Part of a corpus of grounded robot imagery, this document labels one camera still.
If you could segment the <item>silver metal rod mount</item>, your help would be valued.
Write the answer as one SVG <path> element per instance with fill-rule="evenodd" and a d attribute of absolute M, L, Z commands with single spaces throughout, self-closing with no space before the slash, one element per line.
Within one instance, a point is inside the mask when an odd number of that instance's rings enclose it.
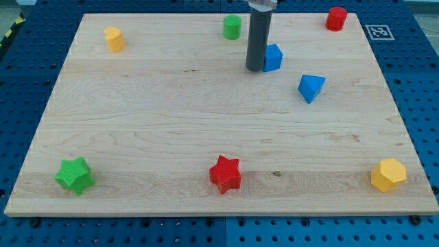
<path fill-rule="evenodd" d="M 273 11 L 277 8 L 277 0 L 247 0 L 248 5 L 260 12 Z"/>

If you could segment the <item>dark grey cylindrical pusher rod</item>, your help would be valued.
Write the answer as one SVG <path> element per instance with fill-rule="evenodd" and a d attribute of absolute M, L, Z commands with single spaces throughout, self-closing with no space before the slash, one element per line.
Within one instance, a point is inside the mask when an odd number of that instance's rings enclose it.
<path fill-rule="evenodd" d="M 250 11 L 246 54 L 246 68 L 249 71 L 258 72 L 263 69 L 271 18 L 271 10 L 262 12 L 252 8 Z"/>

